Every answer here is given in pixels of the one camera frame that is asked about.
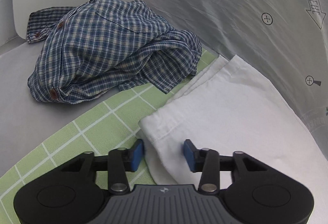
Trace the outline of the white garment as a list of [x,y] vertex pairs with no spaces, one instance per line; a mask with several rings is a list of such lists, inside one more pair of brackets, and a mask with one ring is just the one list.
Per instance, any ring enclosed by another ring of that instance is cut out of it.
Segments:
[[240,57],[217,58],[139,125],[155,183],[199,183],[186,139],[221,155],[239,150],[304,184],[315,200],[310,223],[327,223],[327,159],[271,81]]

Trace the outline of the green checked cloth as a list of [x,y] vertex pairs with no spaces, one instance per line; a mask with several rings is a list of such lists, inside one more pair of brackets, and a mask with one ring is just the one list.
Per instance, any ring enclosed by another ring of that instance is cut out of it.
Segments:
[[1,177],[1,223],[18,223],[13,208],[17,191],[26,183],[84,151],[105,155],[136,141],[138,122],[163,106],[189,82],[164,94],[152,84],[121,91],[57,130]]

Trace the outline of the blue plaid shirt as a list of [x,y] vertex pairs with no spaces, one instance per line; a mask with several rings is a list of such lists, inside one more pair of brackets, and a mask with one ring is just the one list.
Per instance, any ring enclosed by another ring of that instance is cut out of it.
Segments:
[[195,76],[198,37],[174,28],[144,1],[89,0],[30,14],[27,42],[43,42],[27,80],[39,102],[77,104],[147,83],[169,93]]

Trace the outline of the grey printed backdrop sheet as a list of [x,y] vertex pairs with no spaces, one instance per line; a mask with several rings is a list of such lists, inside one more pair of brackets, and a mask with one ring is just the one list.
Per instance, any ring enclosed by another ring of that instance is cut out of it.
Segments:
[[258,69],[327,145],[327,0],[144,1],[215,52]]

